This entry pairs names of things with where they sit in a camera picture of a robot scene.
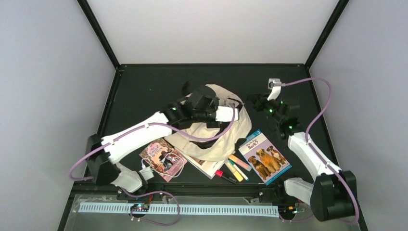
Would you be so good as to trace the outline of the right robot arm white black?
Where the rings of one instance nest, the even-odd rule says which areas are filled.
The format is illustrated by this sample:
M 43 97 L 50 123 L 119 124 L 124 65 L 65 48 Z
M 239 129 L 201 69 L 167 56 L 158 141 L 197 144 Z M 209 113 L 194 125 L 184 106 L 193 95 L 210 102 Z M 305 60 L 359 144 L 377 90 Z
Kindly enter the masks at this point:
M 313 183 L 302 178 L 289 178 L 275 186 L 274 195 L 282 202 L 295 197 L 310 206 L 318 221 L 345 220 L 360 217 L 357 200 L 357 179 L 350 171 L 343 171 L 313 142 L 301 126 L 297 116 L 290 115 L 290 106 L 283 101 L 268 99 L 266 94 L 248 96 L 257 112 L 265 112 L 276 123 L 278 136 L 287 142 L 308 170 Z

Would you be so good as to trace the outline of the dog bark reader book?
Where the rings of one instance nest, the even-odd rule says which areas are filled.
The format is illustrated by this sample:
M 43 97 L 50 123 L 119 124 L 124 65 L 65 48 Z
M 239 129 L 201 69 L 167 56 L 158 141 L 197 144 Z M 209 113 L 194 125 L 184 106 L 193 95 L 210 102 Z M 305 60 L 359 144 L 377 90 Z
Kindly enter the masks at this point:
M 270 185 L 292 167 L 259 129 L 247 137 L 238 151 L 265 185 Z

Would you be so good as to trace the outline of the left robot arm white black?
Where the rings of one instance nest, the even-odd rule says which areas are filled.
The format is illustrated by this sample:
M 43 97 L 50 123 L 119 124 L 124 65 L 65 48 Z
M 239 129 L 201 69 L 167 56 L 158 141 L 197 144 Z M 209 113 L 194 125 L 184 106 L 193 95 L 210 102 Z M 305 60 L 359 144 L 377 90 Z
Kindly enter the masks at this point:
M 91 172 L 89 178 L 96 185 L 116 185 L 128 192 L 137 191 L 146 178 L 120 164 L 120 161 L 150 142 L 171 134 L 180 134 L 193 141 L 209 142 L 217 140 L 232 126 L 238 112 L 236 107 L 221 106 L 215 91 L 202 85 L 175 102 L 167 104 L 144 121 L 124 131 L 97 140 L 97 135 L 89 138 L 89 153 L 85 156 Z M 228 126 L 211 138 L 199 138 L 184 132 L 194 123 L 205 123 L 210 128 Z

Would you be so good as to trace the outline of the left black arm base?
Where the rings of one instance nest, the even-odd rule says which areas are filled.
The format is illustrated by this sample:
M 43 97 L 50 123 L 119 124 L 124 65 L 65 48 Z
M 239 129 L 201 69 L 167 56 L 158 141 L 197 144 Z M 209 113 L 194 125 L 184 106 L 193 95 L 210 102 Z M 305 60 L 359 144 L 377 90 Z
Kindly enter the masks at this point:
M 125 194 L 121 189 L 118 190 L 116 195 L 116 200 L 122 203 L 130 204 L 130 217 L 142 218 L 144 217 L 150 209 L 151 204 L 160 203 L 161 199 L 163 198 L 163 194 L 155 193 L 151 195 L 147 195 L 144 197 L 131 197 Z

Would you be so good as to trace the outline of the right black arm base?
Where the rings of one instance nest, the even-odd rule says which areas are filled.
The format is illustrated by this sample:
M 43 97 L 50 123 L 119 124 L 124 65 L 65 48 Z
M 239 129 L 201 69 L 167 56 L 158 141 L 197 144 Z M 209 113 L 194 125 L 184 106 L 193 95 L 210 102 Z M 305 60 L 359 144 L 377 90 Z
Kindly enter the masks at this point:
M 283 182 L 260 185 L 255 193 L 261 203 L 271 203 L 278 208 L 278 214 L 283 220 L 293 220 L 296 215 L 306 211 L 307 207 L 299 199 L 289 196 Z

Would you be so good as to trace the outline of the beige canvas backpack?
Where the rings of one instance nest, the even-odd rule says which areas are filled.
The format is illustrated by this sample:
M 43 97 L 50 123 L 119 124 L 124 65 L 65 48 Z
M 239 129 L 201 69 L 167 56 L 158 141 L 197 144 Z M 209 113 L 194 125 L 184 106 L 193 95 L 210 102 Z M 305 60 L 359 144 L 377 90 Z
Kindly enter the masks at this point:
M 229 128 L 227 122 L 221 128 L 207 128 L 205 123 L 193 123 L 183 132 L 165 137 L 165 140 L 182 154 L 204 161 L 223 161 L 242 144 L 252 129 L 252 122 L 243 100 L 235 93 L 216 84 L 206 84 L 219 98 L 219 106 L 232 106 L 239 110 L 239 120 Z

